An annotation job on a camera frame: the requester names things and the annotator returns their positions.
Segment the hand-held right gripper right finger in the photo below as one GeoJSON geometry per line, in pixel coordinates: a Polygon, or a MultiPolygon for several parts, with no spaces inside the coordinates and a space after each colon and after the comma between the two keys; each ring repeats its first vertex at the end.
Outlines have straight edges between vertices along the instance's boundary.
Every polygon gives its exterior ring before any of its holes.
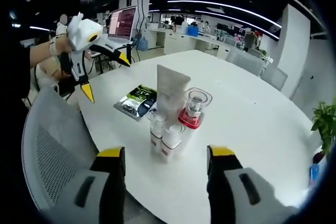
{"type": "Polygon", "coordinates": [[[284,223],[284,206],[273,186],[224,146],[207,146],[207,193],[211,223],[284,223]]]}

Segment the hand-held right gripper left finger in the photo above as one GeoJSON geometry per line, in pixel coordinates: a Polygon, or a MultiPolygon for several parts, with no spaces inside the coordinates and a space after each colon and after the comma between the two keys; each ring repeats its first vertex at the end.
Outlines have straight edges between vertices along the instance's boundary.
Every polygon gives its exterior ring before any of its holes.
{"type": "Polygon", "coordinates": [[[65,185],[46,218],[49,223],[124,223],[125,194],[125,148],[109,148],[65,185]]]}

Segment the person's left hand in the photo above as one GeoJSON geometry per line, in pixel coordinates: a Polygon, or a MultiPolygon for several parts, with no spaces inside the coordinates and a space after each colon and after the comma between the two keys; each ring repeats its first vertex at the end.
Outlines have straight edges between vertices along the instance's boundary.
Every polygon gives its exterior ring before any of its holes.
{"type": "Polygon", "coordinates": [[[56,48],[59,54],[72,52],[72,47],[67,35],[62,34],[56,37],[56,48]]]}

